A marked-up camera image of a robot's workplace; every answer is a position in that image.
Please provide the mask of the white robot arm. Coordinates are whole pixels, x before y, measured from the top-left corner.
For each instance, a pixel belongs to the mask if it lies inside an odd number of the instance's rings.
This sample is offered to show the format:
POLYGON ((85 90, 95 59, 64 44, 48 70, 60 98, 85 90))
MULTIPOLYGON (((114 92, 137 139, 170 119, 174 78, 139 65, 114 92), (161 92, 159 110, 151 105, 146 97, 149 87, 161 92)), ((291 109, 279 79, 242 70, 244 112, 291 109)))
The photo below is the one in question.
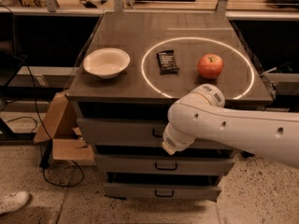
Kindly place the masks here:
POLYGON ((228 109, 222 92, 203 84, 168 109, 163 149, 170 155, 205 139, 299 167, 299 115, 228 109))

